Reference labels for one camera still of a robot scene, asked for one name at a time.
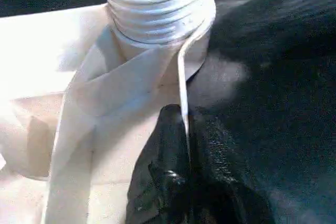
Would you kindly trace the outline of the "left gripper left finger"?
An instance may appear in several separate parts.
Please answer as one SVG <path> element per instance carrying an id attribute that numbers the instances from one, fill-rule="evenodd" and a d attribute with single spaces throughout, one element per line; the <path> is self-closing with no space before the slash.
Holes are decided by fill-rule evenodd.
<path id="1" fill-rule="evenodd" d="M 190 162 L 180 106 L 169 104 L 132 172 L 126 223 L 185 223 L 190 208 Z"/>

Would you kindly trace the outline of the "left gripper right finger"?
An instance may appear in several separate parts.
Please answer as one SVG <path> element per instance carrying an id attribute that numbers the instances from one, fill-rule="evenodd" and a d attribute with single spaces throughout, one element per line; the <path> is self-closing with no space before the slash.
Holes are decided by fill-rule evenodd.
<path id="1" fill-rule="evenodd" d="M 195 223 L 275 223 L 238 142 L 204 108 L 190 110 Z"/>

